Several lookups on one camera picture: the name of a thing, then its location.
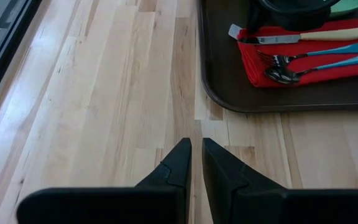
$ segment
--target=brown tray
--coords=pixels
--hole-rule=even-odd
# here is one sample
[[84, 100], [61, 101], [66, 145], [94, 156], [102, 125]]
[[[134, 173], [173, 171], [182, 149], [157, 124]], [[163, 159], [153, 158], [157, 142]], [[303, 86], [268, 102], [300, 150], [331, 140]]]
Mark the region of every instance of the brown tray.
[[[231, 24], [245, 27], [249, 0], [198, 0], [201, 79], [207, 94], [238, 112], [358, 109], [358, 77], [296, 88], [255, 88], [248, 81]], [[346, 17], [358, 17], [358, 10]]]

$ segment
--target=green plate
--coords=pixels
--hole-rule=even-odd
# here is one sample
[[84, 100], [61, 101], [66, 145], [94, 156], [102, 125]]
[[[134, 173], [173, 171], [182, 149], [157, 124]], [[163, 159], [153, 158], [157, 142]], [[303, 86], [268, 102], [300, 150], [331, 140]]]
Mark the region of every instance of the green plate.
[[358, 0], [341, 0], [331, 8], [331, 17], [343, 16], [358, 9]]

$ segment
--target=knife handle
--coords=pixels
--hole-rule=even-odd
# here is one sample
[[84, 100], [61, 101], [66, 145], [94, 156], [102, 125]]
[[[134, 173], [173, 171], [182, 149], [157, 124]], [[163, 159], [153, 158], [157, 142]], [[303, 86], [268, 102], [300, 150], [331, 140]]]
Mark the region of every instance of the knife handle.
[[301, 40], [357, 40], [358, 28], [322, 32], [309, 32], [300, 35]]

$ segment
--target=dark tray rim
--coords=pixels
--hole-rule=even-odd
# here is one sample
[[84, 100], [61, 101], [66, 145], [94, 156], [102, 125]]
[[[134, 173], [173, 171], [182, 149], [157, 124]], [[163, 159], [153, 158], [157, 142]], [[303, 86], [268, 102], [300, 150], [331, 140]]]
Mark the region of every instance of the dark tray rim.
[[330, 103], [330, 104], [305, 104], [305, 105], [287, 105], [287, 106], [261, 106], [257, 109], [245, 109], [229, 104], [219, 97], [208, 82], [207, 75], [211, 72], [211, 52], [207, 45], [211, 45], [208, 34], [208, 16], [204, 10], [207, 0], [197, 0], [198, 10], [198, 38], [200, 42], [200, 60], [201, 60], [201, 82], [207, 95], [219, 106], [240, 113], [256, 112], [291, 112], [291, 111], [322, 111], [322, 110], [358, 110], [358, 103]]
[[0, 46], [0, 82], [42, 0], [26, 0]]

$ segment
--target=knife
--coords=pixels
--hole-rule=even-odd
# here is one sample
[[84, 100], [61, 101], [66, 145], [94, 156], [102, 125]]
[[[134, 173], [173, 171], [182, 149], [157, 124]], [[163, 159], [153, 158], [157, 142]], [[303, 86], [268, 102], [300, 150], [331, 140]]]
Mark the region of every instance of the knife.
[[[237, 39], [241, 27], [232, 24], [229, 29], [229, 35], [234, 39]], [[357, 40], [358, 28], [342, 29], [342, 30], [330, 30], [321, 32], [307, 32], [296, 35], [277, 35], [268, 37], [248, 37], [242, 40], [238, 40], [247, 44], [294, 44], [299, 40]]]

